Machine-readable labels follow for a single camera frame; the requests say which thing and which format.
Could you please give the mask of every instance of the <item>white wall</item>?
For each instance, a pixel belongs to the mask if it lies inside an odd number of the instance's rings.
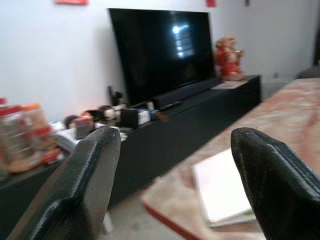
[[[217,8],[207,8],[205,0],[53,2],[0,2],[0,96],[40,102],[49,120],[107,104],[108,85],[125,91],[106,8],[210,12],[212,41],[235,34],[248,74],[294,76],[312,60],[318,0],[252,0],[251,7],[218,0]]]

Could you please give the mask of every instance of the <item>soundbar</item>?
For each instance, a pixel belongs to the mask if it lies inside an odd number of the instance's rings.
[[[181,88],[157,95],[153,98],[153,103],[156,109],[160,109],[169,104],[177,102],[179,100],[186,99],[192,95],[196,95],[200,92],[213,88],[221,83],[222,81],[218,77],[210,80],[200,81],[200,82],[197,82],[196,84],[190,84],[190,85],[183,86]]]

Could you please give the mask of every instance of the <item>jar lid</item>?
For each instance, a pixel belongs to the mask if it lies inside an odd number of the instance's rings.
[[[22,107],[20,105],[12,105],[12,106],[5,106],[0,108],[0,116],[14,114],[20,112]]]
[[[33,134],[36,136],[42,136],[42,135],[50,134],[51,132],[52,132],[51,126],[47,125],[45,127],[34,130]]]
[[[7,99],[5,97],[0,97],[0,104],[6,104],[7,103]]]
[[[83,124],[91,123],[92,121],[93,121],[92,117],[87,116],[87,115],[83,115],[83,116],[78,117],[77,119],[73,120],[72,123],[77,124],[77,125],[83,125]]]
[[[40,104],[35,102],[35,103],[30,103],[27,105],[23,106],[23,110],[24,111],[30,111],[30,110],[34,110],[34,109],[39,109],[40,108]]]

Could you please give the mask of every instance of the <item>floor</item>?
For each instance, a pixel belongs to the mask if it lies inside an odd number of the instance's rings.
[[[269,98],[289,82],[287,78],[262,81],[262,99]],[[141,192],[137,192],[110,210],[114,231],[102,233],[99,240],[182,240],[181,236],[148,215],[141,205],[140,195]]]

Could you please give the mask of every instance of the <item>black tv screen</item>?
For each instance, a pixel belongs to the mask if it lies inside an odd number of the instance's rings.
[[[208,13],[109,12],[131,105],[216,76]]]

